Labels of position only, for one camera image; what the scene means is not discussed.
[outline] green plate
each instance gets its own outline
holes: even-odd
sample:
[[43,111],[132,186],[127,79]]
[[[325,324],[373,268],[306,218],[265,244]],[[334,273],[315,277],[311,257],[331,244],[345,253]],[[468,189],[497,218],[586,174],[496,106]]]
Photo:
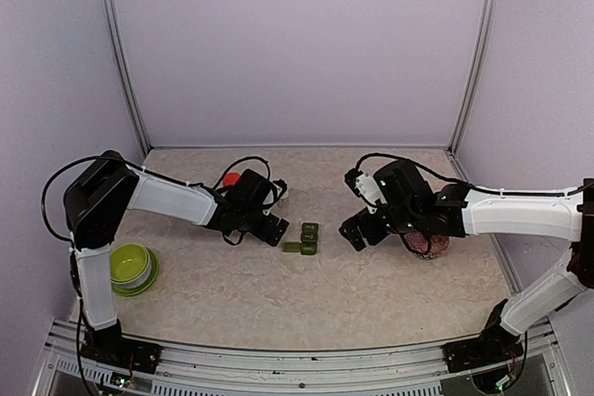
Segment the green plate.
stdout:
[[148,279],[145,282],[145,284],[142,285],[141,287],[134,287],[132,289],[124,289],[122,287],[118,287],[117,285],[111,284],[111,289],[113,290],[113,292],[115,294],[117,294],[118,296],[122,296],[122,297],[134,297],[134,296],[137,296],[138,294],[142,294],[147,289],[149,289],[153,283],[155,283],[155,280],[157,280],[157,275],[159,275],[159,259],[157,258],[157,256],[155,255],[155,253],[152,250],[147,248],[147,251],[148,251],[148,255],[150,255],[152,271],[150,272],[150,275],[148,276]]
[[110,255],[111,281],[127,283],[136,280],[149,266],[149,252],[140,245],[122,245]]

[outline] vertical metal post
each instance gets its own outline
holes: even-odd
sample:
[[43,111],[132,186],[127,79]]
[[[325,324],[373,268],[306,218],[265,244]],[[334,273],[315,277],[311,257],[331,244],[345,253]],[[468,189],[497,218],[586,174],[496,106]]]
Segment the vertical metal post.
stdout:
[[130,72],[123,54],[122,38],[118,28],[118,19],[116,16],[115,5],[113,0],[103,0],[103,7],[105,8],[105,16],[108,21],[108,30],[110,32],[111,48],[115,58],[118,73],[120,75],[120,82],[122,83],[123,95],[126,101],[126,107],[130,114],[130,119],[134,127],[136,141],[140,147],[142,157],[145,158],[150,152],[151,145],[136,97],[134,89],[132,88],[132,81],[130,80]]
[[449,144],[449,151],[456,156],[460,148],[462,136],[466,131],[469,117],[471,116],[472,103],[476,96],[476,89],[481,76],[481,69],[483,67],[484,56],[486,53],[487,39],[491,30],[491,23],[493,22],[493,14],[495,11],[496,0],[484,0],[483,12],[481,14],[481,22],[479,34],[474,46],[474,54],[472,56],[471,72],[466,82],[464,90],[464,98],[462,100],[462,107],[456,121],[454,134]]

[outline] black mounting plate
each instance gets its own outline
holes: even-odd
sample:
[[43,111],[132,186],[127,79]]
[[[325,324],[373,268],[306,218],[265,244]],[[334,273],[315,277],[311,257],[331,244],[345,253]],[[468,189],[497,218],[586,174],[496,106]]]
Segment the black mounting plate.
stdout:
[[156,343],[122,338],[118,350],[117,355],[107,355],[101,349],[85,343],[81,348],[81,356],[124,370],[155,374],[161,357],[161,347]]
[[502,349],[500,344],[487,344],[481,338],[459,340],[444,345],[447,371],[457,373],[481,366],[499,364],[511,359],[511,355],[520,357],[523,348],[520,343],[513,343]]

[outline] green cube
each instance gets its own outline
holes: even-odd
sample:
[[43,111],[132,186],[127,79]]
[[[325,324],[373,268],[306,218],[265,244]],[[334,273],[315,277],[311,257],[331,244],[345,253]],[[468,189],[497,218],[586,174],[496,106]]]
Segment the green cube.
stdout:
[[301,241],[317,241],[317,232],[302,232],[301,233]]
[[298,241],[285,241],[282,244],[283,252],[300,252],[301,243]]
[[316,233],[317,234],[317,228],[318,228],[317,223],[303,223],[301,225],[301,231],[307,232],[307,233]]
[[301,244],[302,255],[316,255],[317,254],[317,243],[311,241],[304,241]]

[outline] white wall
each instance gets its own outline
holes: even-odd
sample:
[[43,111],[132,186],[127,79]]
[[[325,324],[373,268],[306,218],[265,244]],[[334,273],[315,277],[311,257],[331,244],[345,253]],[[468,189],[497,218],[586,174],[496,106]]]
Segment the white wall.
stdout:
[[[555,188],[594,176],[594,0],[498,0],[460,157],[474,182]],[[568,243],[501,238],[524,285]],[[594,292],[551,318],[579,389],[594,393]]]
[[[45,179],[105,148],[139,158],[100,0],[0,0],[2,394],[26,394],[52,319],[73,302],[68,246],[41,220]],[[60,185],[49,205],[63,233]]]
[[483,0],[115,0],[154,146],[445,147]]

